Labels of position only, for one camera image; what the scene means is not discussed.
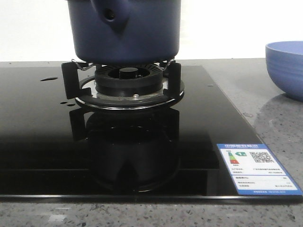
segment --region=gas burner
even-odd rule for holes
[[[89,109],[139,110],[172,106],[184,95],[181,65],[172,62],[164,70],[155,64],[96,66],[95,76],[79,82],[77,69],[87,63],[62,64],[68,99]]]

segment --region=qr code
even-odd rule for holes
[[[250,152],[255,162],[274,162],[267,152]]]

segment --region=white wall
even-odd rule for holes
[[[303,40],[301,0],[182,0],[177,59],[264,57],[265,44]],[[0,0],[0,61],[69,61],[65,0]]]

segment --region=pot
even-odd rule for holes
[[[179,50],[181,0],[68,0],[77,56],[104,65],[170,60]]]

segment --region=blue bowl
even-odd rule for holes
[[[303,41],[267,44],[266,66],[281,90],[290,98],[303,101]]]

